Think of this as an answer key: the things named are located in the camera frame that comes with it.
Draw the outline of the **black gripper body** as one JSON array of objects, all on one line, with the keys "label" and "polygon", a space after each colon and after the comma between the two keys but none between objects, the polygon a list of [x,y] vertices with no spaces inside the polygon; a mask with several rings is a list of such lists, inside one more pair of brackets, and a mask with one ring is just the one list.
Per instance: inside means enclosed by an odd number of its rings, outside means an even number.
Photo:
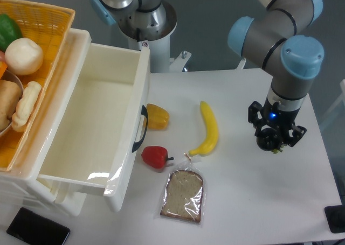
[{"label": "black gripper body", "polygon": [[263,119],[263,126],[267,125],[268,128],[273,128],[278,131],[281,136],[281,145],[286,144],[288,138],[288,131],[294,125],[294,120],[299,112],[299,109],[294,111],[279,110],[278,106],[272,104],[266,98],[265,104],[261,110]]}]

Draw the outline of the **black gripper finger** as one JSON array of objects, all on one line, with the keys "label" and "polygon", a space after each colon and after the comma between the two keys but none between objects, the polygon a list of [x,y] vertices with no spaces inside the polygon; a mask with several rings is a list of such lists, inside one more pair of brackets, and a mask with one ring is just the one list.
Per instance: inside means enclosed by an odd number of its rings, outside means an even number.
[{"label": "black gripper finger", "polygon": [[288,138],[286,139],[286,145],[293,147],[298,143],[307,132],[305,127],[300,125],[292,125],[291,130],[288,131]]},{"label": "black gripper finger", "polygon": [[259,136],[263,126],[263,119],[260,117],[261,109],[262,105],[257,101],[253,101],[248,108],[248,122],[255,128],[255,136]]}]

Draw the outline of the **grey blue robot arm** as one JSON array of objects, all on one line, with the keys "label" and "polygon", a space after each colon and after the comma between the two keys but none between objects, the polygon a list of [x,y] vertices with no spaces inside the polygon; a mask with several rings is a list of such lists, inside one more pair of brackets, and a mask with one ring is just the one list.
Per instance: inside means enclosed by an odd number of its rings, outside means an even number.
[{"label": "grey blue robot arm", "polygon": [[264,104],[253,102],[248,121],[265,151],[295,146],[306,133],[295,118],[319,74],[325,51],[303,30],[322,13],[323,0],[258,0],[267,11],[262,20],[239,18],[228,46],[272,77]]}]

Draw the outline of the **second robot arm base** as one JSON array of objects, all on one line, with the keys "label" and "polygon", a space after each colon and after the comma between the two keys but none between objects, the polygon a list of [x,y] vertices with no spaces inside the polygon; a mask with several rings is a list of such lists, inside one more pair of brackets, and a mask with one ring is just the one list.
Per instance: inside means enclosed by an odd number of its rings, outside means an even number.
[{"label": "second robot arm base", "polygon": [[128,47],[150,50],[152,73],[185,72],[191,53],[170,55],[170,36],[177,26],[177,14],[165,0],[89,0],[107,25],[116,24],[127,38]]}]

